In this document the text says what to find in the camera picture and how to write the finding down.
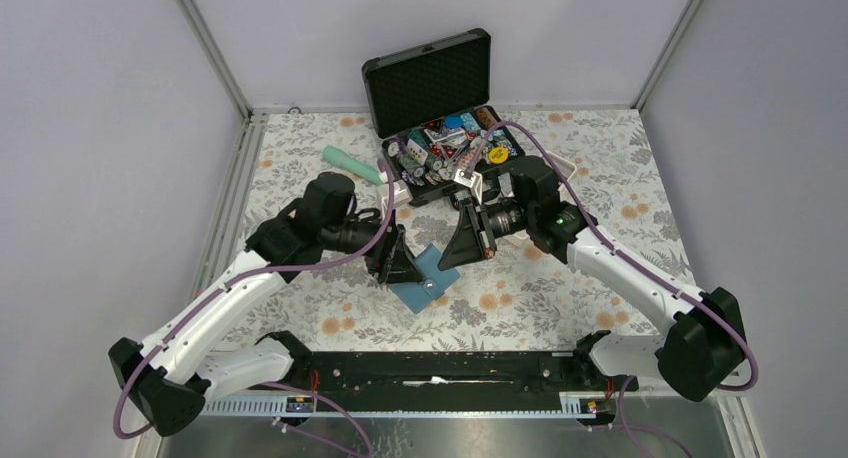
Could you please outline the blue leather card holder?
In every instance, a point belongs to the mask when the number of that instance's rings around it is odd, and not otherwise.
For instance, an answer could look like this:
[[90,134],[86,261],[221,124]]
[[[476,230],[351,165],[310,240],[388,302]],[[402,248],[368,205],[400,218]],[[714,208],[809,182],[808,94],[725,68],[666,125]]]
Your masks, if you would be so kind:
[[423,280],[417,283],[390,284],[389,290],[413,313],[419,314],[430,304],[442,298],[460,278],[456,268],[440,270],[438,263],[442,250],[430,244],[414,260],[422,272]]

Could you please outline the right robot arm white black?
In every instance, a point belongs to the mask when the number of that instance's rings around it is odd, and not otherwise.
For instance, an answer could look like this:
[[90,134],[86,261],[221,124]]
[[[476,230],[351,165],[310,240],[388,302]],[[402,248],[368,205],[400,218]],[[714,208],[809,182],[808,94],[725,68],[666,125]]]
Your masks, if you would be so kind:
[[651,377],[693,402],[730,388],[724,381],[749,350],[732,293],[722,287],[706,292],[687,285],[632,255],[606,235],[593,216],[561,198],[559,177],[542,158],[517,159],[509,177],[512,196],[493,205],[461,201],[440,269],[491,259],[497,239],[524,231],[539,250],[625,299],[659,333],[594,335],[588,353],[573,364],[579,385],[597,390],[612,376]]

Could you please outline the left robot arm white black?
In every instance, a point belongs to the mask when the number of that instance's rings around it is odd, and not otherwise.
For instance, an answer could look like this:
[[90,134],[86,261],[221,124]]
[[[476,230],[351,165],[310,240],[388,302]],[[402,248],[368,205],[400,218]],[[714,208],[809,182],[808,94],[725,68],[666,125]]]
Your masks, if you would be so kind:
[[122,439],[122,412],[132,403],[146,419],[141,433],[162,437],[186,428],[204,405],[265,382],[296,389],[309,379],[307,358],[275,338],[263,338],[221,361],[212,348],[260,302],[300,273],[364,260],[380,285],[424,282],[393,209],[356,208],[353,181],[323,172],[303,195],[248,237],[244,248],[182,312],[141,341],[118,339],[108,357],[121,388],[113,430]]

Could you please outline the white plastic card tray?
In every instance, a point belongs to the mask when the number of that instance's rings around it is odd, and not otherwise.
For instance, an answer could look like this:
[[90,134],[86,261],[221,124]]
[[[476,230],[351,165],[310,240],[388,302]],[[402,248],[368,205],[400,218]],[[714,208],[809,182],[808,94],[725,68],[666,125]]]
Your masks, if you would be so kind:
[[559,177],[544,159],[524,156],[512,161],[509,178],[513,196],[499,203],[500,236],[524,231],[544,252],[573,243],[586,227],[578,208],[560,197]]

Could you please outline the yellow round chip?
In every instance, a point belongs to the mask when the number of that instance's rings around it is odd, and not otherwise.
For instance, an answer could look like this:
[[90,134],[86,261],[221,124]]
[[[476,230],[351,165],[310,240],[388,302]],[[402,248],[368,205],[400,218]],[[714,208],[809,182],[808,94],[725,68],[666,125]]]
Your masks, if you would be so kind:
[[511,153],[507,147],[497,146],[487,152],[486,161],[488,164],[499,165],[505,163],[510,156]]

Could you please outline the mint green cylindrical device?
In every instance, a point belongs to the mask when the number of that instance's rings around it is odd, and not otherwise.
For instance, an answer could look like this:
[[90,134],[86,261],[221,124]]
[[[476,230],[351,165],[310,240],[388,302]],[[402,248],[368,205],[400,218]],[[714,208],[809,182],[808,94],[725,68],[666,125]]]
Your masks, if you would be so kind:
[[325,146],[322,157],[330,165],[351,172],[374,185],[387,183],[388,177],[385,172],[353,158],[337,147]]

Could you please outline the black poker chip case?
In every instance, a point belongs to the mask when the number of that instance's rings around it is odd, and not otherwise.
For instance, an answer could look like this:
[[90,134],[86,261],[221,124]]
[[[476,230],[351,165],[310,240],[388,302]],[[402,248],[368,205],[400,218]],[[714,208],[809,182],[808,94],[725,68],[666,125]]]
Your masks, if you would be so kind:
[[[455,195],[455,170],[468,163],[482,138],[487,141],[476,170],[484,179],[485,200],[500,194],[500,175],[524,154],[508,130],[490,129],[500,119],[488,103],[491,41],[487,31],[473,28],[361,67],[383,156],[407,183],[413,206]],[[507,147],[511,156],[488,164],[486,154],[497,146]]]

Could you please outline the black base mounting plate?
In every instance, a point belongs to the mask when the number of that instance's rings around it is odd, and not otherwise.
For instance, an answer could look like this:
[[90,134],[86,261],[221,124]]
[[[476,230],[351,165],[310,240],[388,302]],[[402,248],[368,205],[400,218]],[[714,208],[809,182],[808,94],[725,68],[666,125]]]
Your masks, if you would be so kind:
[[607,376],[591,362],[586,345],[596,340],[589,337],[577,349],[560,352],[312,351],[289,331],[269,337],[293,359],[282,384],[356,410],[541,409],[557,393],[605,398],[639,388],[637,381]]

